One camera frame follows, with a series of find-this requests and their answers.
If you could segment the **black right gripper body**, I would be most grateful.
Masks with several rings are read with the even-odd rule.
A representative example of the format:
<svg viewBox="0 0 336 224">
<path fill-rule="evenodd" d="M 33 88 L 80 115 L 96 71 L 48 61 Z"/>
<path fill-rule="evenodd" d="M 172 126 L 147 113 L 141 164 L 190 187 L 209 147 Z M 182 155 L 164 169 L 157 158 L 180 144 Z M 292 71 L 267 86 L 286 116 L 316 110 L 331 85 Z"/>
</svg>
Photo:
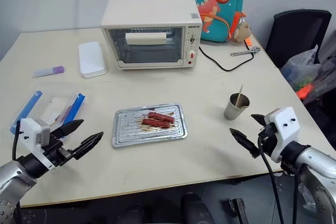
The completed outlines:
<svg viewBox="0 0 336 224">
<path fill-rule="evenodd" d="M 264 123 L 262 124 L 262 126 L 263 127 L 258 136 L 261 138 L 261 146 L 263 148 L 263 152 L 270 157 L 277 145 L 277 138 L 275 134 L 278 132 L 278 130 L 274 123 Z"/>
</svg>

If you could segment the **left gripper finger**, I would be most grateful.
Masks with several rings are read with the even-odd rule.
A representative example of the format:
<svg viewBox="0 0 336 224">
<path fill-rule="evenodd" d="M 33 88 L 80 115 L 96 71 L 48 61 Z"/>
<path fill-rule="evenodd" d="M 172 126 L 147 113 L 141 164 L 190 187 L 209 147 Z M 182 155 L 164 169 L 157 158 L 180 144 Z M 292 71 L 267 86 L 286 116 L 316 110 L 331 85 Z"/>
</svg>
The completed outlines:
<svg viewBox="0 0 336 224">
<path fill-rule="evenodd" d="M 99 132 L 89 136 L 87 139 L 82 141 L 77 148 L 71 151 L 71 156 L 74 159 L 79 160 L 99 143 L 103 135 L 103 132 Z"/>
<path fill-rule="evenodd" d="M 63 138 L 74 132 L 82 123 L 83 119 L 73 120 L 55 129 L 55 138 Z"/>
</svg>

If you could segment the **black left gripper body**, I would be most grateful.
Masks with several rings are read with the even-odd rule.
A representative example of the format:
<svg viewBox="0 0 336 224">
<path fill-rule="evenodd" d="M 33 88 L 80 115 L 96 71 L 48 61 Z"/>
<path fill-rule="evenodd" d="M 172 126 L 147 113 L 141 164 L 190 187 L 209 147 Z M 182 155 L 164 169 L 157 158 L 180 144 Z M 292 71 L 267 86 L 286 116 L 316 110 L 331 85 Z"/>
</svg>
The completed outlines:
<svg viewBox="0 0 336 224">
<path fill-rule="evenodd" d="M 50 133 L 49 144 L 43 146 L 44 155 L 54 166 L 62 166 L 73 158 L 72 151 L 63 148 L 62 138 L 69 133 L 56 129 Z"/>
</svg>

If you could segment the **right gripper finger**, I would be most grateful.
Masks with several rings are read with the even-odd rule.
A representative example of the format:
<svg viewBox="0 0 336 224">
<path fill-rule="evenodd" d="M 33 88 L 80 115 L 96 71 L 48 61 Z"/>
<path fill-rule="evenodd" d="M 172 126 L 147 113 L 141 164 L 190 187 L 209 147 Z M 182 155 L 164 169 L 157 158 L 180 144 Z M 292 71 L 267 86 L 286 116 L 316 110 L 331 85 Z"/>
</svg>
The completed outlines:
<svg viewBox="0 0 336 224">
<path fill-rule="evenodd" d="M 265 117 L 260 114 L 251 114 L 251 117 L 257 121 L 260 125 L 266 126 Z"/>
<path fill-rule="evenodd" d="M 229 130 L 236 142 L 249 151 L 253 158 L 257 158 L 259 156 L 259 148 L 250 141 L 246 135 L 233 128 L 230 128 Z"/>
</svg>

